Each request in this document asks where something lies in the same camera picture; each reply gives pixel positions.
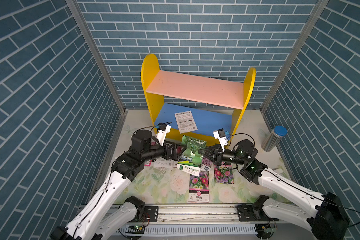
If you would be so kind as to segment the small chrysanthemum seed packet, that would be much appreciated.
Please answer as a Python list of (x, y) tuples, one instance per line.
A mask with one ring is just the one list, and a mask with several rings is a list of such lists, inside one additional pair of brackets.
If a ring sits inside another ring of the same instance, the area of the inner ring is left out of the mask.
[(216, 184), (234, 184), (232, 165), (214, 166), (214, 180)]

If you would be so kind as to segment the green gourd seed packet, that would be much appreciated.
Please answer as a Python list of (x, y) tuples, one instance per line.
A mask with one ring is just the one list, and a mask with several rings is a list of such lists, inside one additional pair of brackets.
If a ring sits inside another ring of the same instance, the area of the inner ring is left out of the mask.
[(207, 145), (206, 141), (184, 135), (182, 144), (186, 145), (186, 149), (181, 154), (178, 164), (186, 166), (179, 167), (180, 170), (187, 170), (189, 173), (198, 174), (201, 170), (203, 156), (199, 154), (200, 149), (204, 149)]

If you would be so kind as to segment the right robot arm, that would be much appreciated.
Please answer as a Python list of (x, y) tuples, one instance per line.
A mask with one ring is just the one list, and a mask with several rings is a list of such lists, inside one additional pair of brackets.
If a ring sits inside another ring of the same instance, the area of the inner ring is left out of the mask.
[(291, 204), (284, 204), (261, 195), (251, 206), (239, 206), (240, 217), (259, 221), (286, 221), (312, 232), (318, 240), (344, 238), (350, 219), (341, 200), (335, 194), (323, 195), (277, 174), (255, 158), (258, 151), (251, 141), (242, 140), (233, 150), (216, 144), (198, 152), (216, 166), (222, 163), (241, 165), (239, 173), (249, 182), (268, 188), (291, 201)]

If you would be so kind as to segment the white text packet shelf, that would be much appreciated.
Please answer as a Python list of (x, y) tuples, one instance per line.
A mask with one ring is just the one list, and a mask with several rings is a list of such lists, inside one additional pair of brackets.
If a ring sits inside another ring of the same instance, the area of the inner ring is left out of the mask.
[(191, 111), (175, 113), (178, 130), (180, 134), (197, 131), (197, 125)]

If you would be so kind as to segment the purple flower seed packet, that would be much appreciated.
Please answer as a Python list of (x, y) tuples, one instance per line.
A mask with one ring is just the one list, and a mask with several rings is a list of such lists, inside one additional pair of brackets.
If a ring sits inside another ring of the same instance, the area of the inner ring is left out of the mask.
[(207, 171), (209, 172), (210, 169), (213, 166), (213, 162), (208, 160), (207, 158), (203, 158), (202, 159), (202, 164), (201, 164), (201, 171)]

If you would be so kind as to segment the white text seed packet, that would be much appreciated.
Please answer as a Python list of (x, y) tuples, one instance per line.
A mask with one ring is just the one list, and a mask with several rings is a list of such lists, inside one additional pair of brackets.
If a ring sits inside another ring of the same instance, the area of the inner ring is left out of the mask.
[(154, 162), (155, 168), (172, 168), (174, 166), (173, 160), (159, 159)]

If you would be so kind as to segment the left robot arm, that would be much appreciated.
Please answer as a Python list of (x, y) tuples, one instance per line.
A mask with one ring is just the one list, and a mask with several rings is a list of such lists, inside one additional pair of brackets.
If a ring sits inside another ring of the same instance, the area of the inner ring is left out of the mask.
[(84, 209), (65, 227), (56, 227), (51, 233), (53, 240), (107, 240), (126, 223), (143, 215), (145, 203), (135, 196), (129, 197), (113, 214), (106, 213), (124, 189), (144, 169), (146, 161), (158, 158), (178, 160), (187, 148), (185, 145), (166, 141), (169, 130), (158, 132), (154, 137), (145, 129), (132, 135), (128, 151), (112, 164), (111, 172), (100, 189)]

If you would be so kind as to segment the pink-bordered seed packet back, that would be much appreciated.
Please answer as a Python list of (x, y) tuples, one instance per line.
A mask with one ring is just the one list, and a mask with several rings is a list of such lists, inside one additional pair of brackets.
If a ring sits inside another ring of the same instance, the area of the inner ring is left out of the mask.
[(155, 162), (145, 162), (145, 167), (152, 167), (154, 165)]

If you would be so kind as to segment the chrysanthemum packet pink band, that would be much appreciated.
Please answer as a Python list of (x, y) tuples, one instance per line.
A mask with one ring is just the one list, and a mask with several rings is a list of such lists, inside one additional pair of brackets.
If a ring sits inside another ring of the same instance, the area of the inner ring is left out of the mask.
[(190, 175), (189, 203), (208, 203), (210, 201), (209, 173), (200, 171), (199, 176)]

